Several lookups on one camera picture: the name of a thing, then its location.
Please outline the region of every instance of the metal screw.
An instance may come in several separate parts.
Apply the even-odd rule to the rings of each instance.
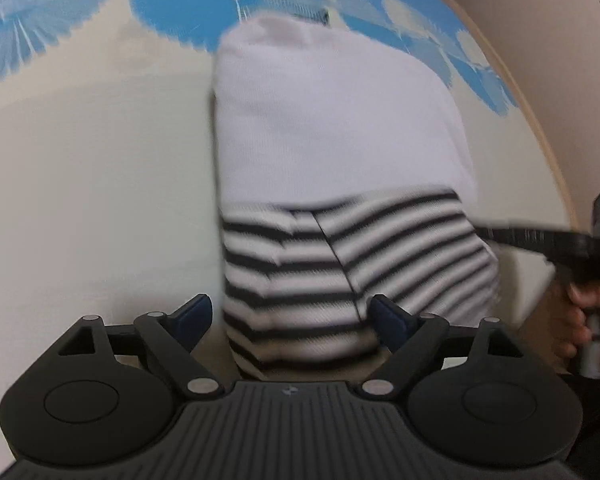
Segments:
[[[376,397],[385,396],[394,390],[394,386],[384,379],[371,379],[362,384],[362,390]]]
[[[187,383],[187,390],[189,390],[192,394],[212,394],[219,387],[220,384],[210,377],[198,377],[197,379],[192,379]]]

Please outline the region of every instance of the logo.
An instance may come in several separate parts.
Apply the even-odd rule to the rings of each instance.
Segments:
[[[286,396],[291,397],[292,395],[295,395],[299,391],[300,390],[298,390],[295,386],[291,386],[291,384],[290,384],[284,390],[282,390],[282,393],[284,393]]]

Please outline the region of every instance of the white fabric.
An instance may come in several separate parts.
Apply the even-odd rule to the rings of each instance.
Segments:
[[[400,50],[263,13],[222,38],[215,92],[223,203],[306,205],[430,185],[476,200],[451,94]]]

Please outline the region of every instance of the ribbed black surface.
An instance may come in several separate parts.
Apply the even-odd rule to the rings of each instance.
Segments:
[[[392,404],[345,383],[238,382],[223,399],[188,405],[151,449],[94,469],[14,464],[2,480],[577,480],[559,463],[488,471],[421,443]]]

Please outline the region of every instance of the bed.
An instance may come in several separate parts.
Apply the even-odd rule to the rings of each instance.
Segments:
[[[83,314],[221,304],[212,59],[261,9],[326,11],[435,70],[467,130],[473,218],[573,221],[523,95],[453,0],[0,0],[0,396]],[[516,323],[550,268],[501,262],[500,315]],[[217,324],[200,355],[232,376]]]

